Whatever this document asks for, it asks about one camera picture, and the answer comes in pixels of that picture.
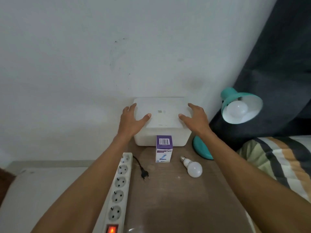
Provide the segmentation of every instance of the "lamp head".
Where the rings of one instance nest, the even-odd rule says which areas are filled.
[[[245,92],[238,93],[234,88],[225,88],[220,96],[223,100],[222,117],[231,124],[245,123],[253,119],[263,106],[260,97]]]

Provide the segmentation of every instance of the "orange light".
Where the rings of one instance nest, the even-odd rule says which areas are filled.
[[[110,226],[110,227],[108,227],[108,233],[116,233],[116,231],[117,231],[117,228],[116,227],[112,227],[112,226]]]

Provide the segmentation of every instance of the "wooden table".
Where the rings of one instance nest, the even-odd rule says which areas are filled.
[[[174,147],[169,163],[155,162],[155,147],[130,142],[127,152],[138,158],[150,179],[143,181],[133,160],[124,232],[252,232],[216,163],[198,156],[191,142],[192,138],[185,147]],[[203,174],[190,177],[181,156],[199,162]]]

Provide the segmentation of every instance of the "light bulb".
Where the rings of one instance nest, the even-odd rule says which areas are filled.
[[[188,174],[192,177],[199,177],[202,174],[202,166],[198,162],[192,162],[190,159],[180,157],[181,162],[188,170]]]
[[[242,118],[248,111],[248,106],[243,101],[232,101],[227,106],[228,113],[235,118]]]

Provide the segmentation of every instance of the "teal desk lamp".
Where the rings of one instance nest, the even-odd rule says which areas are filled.
[[[263,106],[260,97],[246,92],[237,92],[234,88],[225,88],[220,96],[223,100],[221,115],[227,123],[231,124],[245,123],[253,119]],[[201,157],[213,159],[200,137],[194,137],[192,146]]]

